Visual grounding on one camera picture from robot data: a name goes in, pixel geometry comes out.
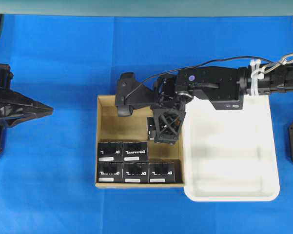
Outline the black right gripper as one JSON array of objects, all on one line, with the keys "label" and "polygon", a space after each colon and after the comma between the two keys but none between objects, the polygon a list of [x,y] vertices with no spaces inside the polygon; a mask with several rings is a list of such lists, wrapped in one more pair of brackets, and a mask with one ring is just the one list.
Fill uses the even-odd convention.
[{"label": "black right gripper", "polygon": [[197,97],[197,68],[188,67],[159,75],[153,90],[154,141],[175,144],[185,119],[185,105]]}]

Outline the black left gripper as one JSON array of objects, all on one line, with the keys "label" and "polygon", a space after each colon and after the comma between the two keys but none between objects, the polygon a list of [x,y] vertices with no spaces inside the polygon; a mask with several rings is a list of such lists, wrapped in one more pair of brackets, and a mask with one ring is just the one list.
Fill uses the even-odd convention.
[{"label": "black left gripper", "polygon": [[0,64],[0,126],[12,128],[23,122],[52,115],[52,107],[11,90],[13,76],[9,65]]}]

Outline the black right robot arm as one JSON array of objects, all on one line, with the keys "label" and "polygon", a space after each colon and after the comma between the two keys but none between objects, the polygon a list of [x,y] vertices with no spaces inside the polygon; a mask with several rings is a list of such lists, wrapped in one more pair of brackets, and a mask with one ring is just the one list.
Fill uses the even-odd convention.
[{"label": "black right robot arm", "polygon": [[153,117],[147,119],[149,140],[175,144],[186,104],[194,98],[208,100],[216,110],[241,110],[245,95],[293,92],[293,63],[269,69],[252,60],[249,66],[238,69],[208,66],[159,76],[154,83]]}]

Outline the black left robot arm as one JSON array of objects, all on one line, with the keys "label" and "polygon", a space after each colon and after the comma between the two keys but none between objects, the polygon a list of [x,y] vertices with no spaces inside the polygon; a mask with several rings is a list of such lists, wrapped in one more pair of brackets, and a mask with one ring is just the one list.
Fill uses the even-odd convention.
[{"label": "black left robot arm", "polygon": [[50,116],[54,109],[10,89],[13,73],[10,66],[0,64],[0,153],[4,130],[23,122]]}]

